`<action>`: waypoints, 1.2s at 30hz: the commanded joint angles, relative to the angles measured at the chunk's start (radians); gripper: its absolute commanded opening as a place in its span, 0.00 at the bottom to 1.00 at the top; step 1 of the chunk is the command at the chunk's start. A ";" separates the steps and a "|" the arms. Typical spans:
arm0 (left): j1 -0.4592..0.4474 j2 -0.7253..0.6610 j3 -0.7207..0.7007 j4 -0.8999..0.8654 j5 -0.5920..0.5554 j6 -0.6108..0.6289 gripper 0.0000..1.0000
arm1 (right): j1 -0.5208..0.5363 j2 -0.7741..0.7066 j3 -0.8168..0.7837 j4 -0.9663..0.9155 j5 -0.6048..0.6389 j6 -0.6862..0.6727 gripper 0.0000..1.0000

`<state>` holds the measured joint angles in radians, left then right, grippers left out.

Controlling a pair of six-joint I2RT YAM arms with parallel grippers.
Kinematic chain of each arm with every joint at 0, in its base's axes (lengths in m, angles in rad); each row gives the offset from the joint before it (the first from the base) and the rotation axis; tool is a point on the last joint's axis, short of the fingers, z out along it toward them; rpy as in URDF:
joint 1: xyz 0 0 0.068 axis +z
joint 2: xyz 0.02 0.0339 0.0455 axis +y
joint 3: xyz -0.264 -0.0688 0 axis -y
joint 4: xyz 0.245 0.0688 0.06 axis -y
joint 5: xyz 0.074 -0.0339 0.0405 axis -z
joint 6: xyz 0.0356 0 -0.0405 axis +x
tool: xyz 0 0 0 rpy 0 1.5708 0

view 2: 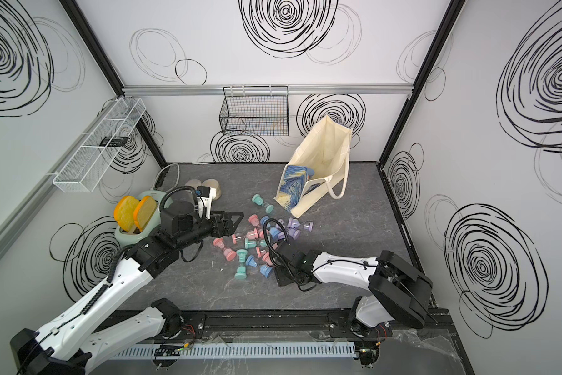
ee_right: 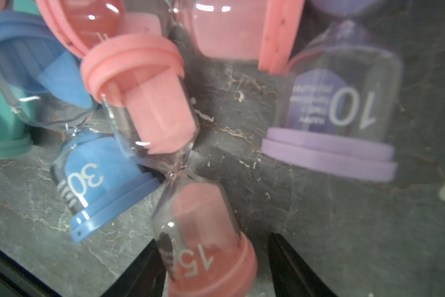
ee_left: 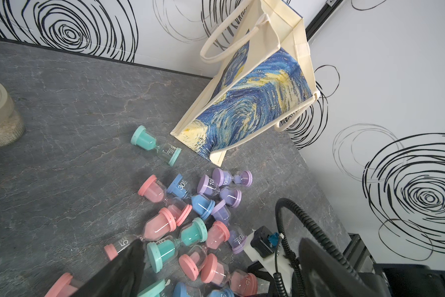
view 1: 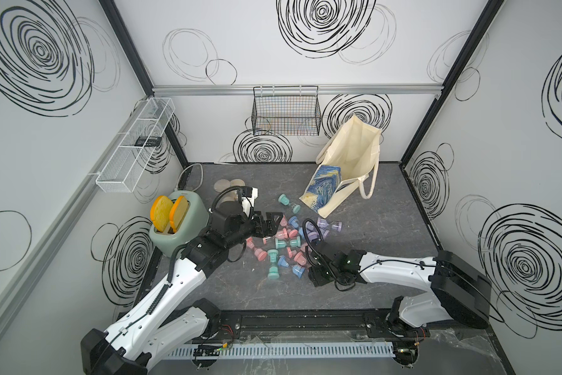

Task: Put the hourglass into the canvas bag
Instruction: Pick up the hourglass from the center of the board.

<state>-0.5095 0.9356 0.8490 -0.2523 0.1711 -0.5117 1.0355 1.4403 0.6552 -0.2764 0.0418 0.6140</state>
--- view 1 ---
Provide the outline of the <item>canvas bag with starry print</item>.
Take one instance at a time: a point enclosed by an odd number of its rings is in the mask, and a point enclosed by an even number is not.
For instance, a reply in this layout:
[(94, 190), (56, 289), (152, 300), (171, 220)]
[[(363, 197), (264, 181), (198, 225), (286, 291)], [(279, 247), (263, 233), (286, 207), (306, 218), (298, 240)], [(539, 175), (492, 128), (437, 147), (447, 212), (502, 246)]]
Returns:
[(318, 154), (318, 167), (300, 200), (326, 218), (356, 191), (372, 198), (382, 137), (381, 129), (351, 117)]

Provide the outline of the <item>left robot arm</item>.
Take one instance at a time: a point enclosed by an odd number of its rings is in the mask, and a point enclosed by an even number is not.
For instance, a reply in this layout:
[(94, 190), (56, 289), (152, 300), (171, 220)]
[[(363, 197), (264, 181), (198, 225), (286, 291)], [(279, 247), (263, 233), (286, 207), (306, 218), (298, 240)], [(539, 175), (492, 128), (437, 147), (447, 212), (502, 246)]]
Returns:
[(173, 253), (167, 275), (131, 311), (105, 331), (93, 329), (80, 343), (85, 374), (147, 374), (176, 348), (220, 329), (220, 311), (207, 299), (181, 315), (174, 310), (225, 263), (231, 248), (249, 238), (274, 236), (281, 212), (261, 213), (226, 202), (213, 209), (198, 236)]

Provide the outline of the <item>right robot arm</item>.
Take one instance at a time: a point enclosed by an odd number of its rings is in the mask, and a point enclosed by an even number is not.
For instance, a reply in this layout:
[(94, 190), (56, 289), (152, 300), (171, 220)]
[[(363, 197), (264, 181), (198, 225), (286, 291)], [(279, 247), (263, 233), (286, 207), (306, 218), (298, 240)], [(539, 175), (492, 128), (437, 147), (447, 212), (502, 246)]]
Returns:
[(401, 258), (362, 250), (345, 254), (308, 248), (306, 259), (311, 264), (309, 280), (316, 287), (333, 283), (339, 291), (349, 292), (356, 284), (393, 284), (420, 291), (394, 299), (387, 324), (396, 334), (447, 320), (473, 329), (489, 327), (488, 277), (451, 252)]

